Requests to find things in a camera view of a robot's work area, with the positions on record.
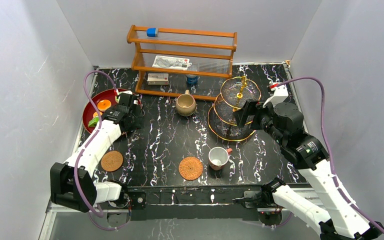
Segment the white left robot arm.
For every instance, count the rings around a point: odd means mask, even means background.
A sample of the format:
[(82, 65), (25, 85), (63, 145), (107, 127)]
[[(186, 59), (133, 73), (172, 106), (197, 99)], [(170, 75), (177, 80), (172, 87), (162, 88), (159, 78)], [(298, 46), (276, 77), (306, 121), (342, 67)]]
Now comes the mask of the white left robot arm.
[(110, 201), (117, 208), (129, 203), (129, 194), (122, 183), (93, 181), (93, 173), (109, 147), (123, 133), (142, 128), (142, 103), (130, 91), (121, 92), (118, 102), (98, 119), (97, 126), (84, 143), (64, 162), (50, 169), (50, 200), (52, 203), (87, 213), (94, 206)]

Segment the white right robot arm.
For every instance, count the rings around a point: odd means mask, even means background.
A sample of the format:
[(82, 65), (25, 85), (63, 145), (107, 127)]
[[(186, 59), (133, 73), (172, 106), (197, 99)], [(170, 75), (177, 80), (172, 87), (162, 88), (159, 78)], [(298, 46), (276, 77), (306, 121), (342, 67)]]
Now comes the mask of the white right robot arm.
[(312, 228), (322, 240), (373, 240), (384, 234), (383, 225), (365, 217), (332, 171), (323, 144), (304, 130), (304, 116), (289, 102), (278, 104), (248, 101), (233, 112), (236, 124), (263, 130), (279, 144), (281, 154), (307, 180), (322, 202), (319, 207), (275, 178), (261, 188), (268, 207), (287, 208)]

